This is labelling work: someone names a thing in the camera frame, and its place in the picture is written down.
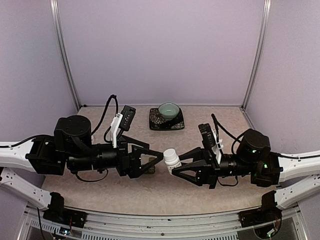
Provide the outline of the green three-compartment pill box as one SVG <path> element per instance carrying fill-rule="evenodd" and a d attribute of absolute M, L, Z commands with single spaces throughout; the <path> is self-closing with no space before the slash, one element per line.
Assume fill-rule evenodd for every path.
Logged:
<path fill-rule="evenodd" d="M 153 162 L 155 159 L 156 159 L 155 157 L 149 157 L 148 161 Z M 149 174 L 149 175 L 155 174 L 156 173 L 156 166 L 155 165 L 151 166 L 145 173 Z"/>

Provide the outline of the white pill bottle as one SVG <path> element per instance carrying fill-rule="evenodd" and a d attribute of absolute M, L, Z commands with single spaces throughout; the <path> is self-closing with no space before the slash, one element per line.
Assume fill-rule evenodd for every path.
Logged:
<path fill-rule="evenodd" d="M 173 148 L 169 148 L 163 152 L 163 159 L 170 174 L 172 174 L 173 169 L 182 166 L 180 158 Z"/>

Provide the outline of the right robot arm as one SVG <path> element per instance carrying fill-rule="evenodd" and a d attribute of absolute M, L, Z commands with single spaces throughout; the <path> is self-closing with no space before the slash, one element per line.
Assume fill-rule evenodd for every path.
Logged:
<path fill-rule="evenodd" d="M 291 186 L 264 194 L 256 218 L 266 222 L 278 208 L 286 209 L 295 202 L 320 190 L 319 151 L 300 154 L 281 154 L 271 151 L 269 138 L 260 132 L 248 129 L 238 138 L 239 146 L 231 154 L 224 154 L 218 132 L 201 124 L 203 148 L 195 148 L 180 155 L 181 166 L 172 169 L 172 175 L 197 186 L 208 185 L 214 189 L 220 178 L 250 176 L 253 185 L 262 188 L 279 185 L 285 181 L 302 178 Z"/>

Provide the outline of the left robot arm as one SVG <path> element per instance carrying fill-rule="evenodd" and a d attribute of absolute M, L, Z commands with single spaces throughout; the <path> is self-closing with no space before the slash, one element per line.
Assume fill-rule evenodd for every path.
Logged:
<path fill-rule="evenodd" d="M 70 218 L 64 198 L 57 192 L 36 187 L 14 169 L 39 175 L 62 176 L 68 169 L 75 176 L 82 171 L 99 173 L 116 169 L 120 176 L 135 179 L 163 159 L 163 154 L 150 149 L 149 144 L 123 135 L 130 128 L 133 114 L 118 113 L 109 132 L 110 143 L 93 144 L 91 122 L 81 115 L 62 117 L 54 135 L 37 135 L 20 142 L 8 142 L 0 147 L 0 185 L 27 199 L 39 210 L 50 213 L 63 223 Z"/>

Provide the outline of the black floral square plate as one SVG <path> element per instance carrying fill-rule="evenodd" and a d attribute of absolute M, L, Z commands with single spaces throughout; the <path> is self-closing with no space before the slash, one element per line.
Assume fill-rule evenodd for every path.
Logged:
<path fill-rule="evenodd" d="M 165 119 L 157 108 L 149 111 L 149 128 L 153 131 L 177 131 L 185 128 L 184 116 L 179 109 L 177 116 L 173 119 Z"/>

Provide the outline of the celadon green bowl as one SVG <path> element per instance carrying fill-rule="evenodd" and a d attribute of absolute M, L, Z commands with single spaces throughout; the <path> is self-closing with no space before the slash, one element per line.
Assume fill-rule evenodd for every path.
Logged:
<path fill-rule="evenodd" d="M 158 107 L 160 115 L 166 120 L 174 119 L 180 112 L 178 105 L 172 102 L 166 102 Z"/>

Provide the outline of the front aluminium rail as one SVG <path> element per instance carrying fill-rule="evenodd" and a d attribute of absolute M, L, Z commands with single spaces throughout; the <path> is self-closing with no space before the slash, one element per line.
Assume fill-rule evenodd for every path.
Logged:
<path fill-rule="evenodd" d="M 28 204 L 17 240 L 256 240 L 256 227 L 242 227 L 237 211 L 193 215 L 132 215 L 86 210 L 83 227 L 38 219 Z"/>

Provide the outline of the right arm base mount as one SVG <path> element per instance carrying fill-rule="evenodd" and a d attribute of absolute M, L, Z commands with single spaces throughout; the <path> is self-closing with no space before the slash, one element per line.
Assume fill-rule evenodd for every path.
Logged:
<path fill-rule="evenodd" d="M 277 207 L 275 190 L 265 193 L 261 197 L 261 206 L 243 210 L 238 213 L 243 228 L 268 223 L 282 218 L 282 210 Z"/>

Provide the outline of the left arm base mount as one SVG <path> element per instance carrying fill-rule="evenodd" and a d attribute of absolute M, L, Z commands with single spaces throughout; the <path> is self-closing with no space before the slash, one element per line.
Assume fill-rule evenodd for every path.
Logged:
<path fill-rule="evenodd" d="M 45 220 L 70 227 L 84 228 L 87 220 L 86 212 L 66 208 L 64 198 L 57 192 L 51 192 L 50 196 L 51 200 L 48 204 L 48 209 L 43 212 Z"/>

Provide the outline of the right aluminium frame post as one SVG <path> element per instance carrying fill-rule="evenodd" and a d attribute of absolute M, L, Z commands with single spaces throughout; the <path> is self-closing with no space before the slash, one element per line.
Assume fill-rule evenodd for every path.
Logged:
<path fill-rule="evenodd" d="M 262 55 L 263 55 L 263 49 L 264 49 L 264 43 L 265 43 L 265 38 L 266 38 L 266 34 L 267 34 L 267 29 L 268 29 L 271 4 L 272 4 L 271 0 L 264 1 L 260 29 L 259 29 L 259 35 L 258 35 L 258 41 L 257 41 L 257 46 L 256 46 L 255 54 L 254 54 L 254 59 L 253 59 L 253 65 L 251 68 L 247 89 L 246 89 L 244 99 L 243 99 L 243 102 L 241 105 L 241 109 L 243 112 L 245 112 L 249 106 L 250 98 L 252 96 L 254 85 L 256 82 L 256 78 L 257 78 L 257 74 L 258 74 L 258 70 L 259 70 L 259 65 L 261 62 Z"/>

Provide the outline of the aluminium frame post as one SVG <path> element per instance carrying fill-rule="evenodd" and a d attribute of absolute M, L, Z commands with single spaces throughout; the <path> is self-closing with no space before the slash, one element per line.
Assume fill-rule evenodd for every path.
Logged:
<path fill-rule="evenodd" d="M 57 37 L 58 49 L 62 60 L 63 69 L 66 76 L 67 85 L 71 94 L 71 98 L 76 111 L 81 109 L 81 101 L 76 89 L 76 85 L 73 79 L 70 62 L 68 59 L 67 49 L 64 41 L 62 23 L 60 18 L 59 4 L 57 0 L 50 0 L 50 9 L 53 18 L 53 25 L 55 28 L 55 34 Z"/>
<path fill-rule="evenodd" d="M 267 34 L 267 29 L 268 29 L 271 4 L 272 4 L 271 0 L 264 1 L 260 29 L 259 29 L 259 35 L 258 35 L 258 41 L 257 41 L 257 46 L 256 46 L 255 54 L 254 54 L 254 59 L 253 59 L 253 65 L 251 68 L 247 89 L 246 89 L 244 99 L 243 99 L 243 102 L 241 105 L 241 109 L 243 112 L 245 112 L 249 106 L 250 98 L 252 96 L 254 85 L 256 82 L 256 78 L 257 78 L 257 74 L 258 74 L 258 70 L 259 70 L 259 65 L 261 62 L 262 55 L 263 55 L 263 49 L 264 49 L 264 43 L 265 43 L 265 38 L 266 38 L 266 34 Z"/>

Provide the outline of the left aluminium frame post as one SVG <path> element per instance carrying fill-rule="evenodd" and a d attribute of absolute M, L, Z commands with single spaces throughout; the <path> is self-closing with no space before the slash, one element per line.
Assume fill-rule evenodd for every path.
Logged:
<path fill-rule="evenodd" d="M 57 0 L 50 0 L 50 9 L 53 18 L 53 25 L 55 28 L 55 34 L 57 37 L 58 49 L 62 60 L 63 69 L 66 76 L 67 85 L 71 94 L 71 98 L 76 111 L 81 109 L 81 101 L 76 89 L 76 85 L 73 79 L 70 62 L 68 59 L 67 49 L 64 41 L 62 23 L 60 18 L 59 4 Z"/>

